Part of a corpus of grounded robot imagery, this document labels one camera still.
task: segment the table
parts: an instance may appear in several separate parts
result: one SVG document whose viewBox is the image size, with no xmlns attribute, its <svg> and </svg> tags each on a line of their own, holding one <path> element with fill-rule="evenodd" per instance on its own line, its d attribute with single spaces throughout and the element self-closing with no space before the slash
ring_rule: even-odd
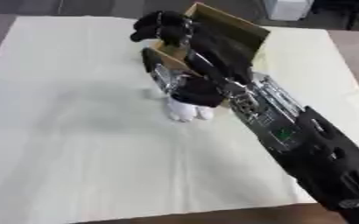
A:
<svg viewBox="0 0 359 224">
<path fill-rule="evenodd" d="M 109 220 L 311 200 L 228 110 L 219 108 L 212 122 L 169 122 L 162 102 L 145 95 L 155 84 L 141 66 L 142 45 L 127 39 L 132 23 L 20 17 L 12 26 L 0 48 L 0 223 Z M 359 85 L 327 33 L 278 28 L 273 33 L 277 37 L 261 57 L 267 66 L 259 68 L 273 71 L 301 102 L 314 105 L 359 143 Z M 304 47 L 301 40 L 309 35 L 311 47 Z M 284 60 L 283 53 L 296 57 Z M 309 57 L 315 54 L 317 59 Z M 304 55 L 311 60 L 300 60 Z M 304 71 L 309 75 L 301 79 Z M 333 93 L 331 71 L 339 71 Z M 323 99 L 314 97 L 312 85 Z"/>
</svg>

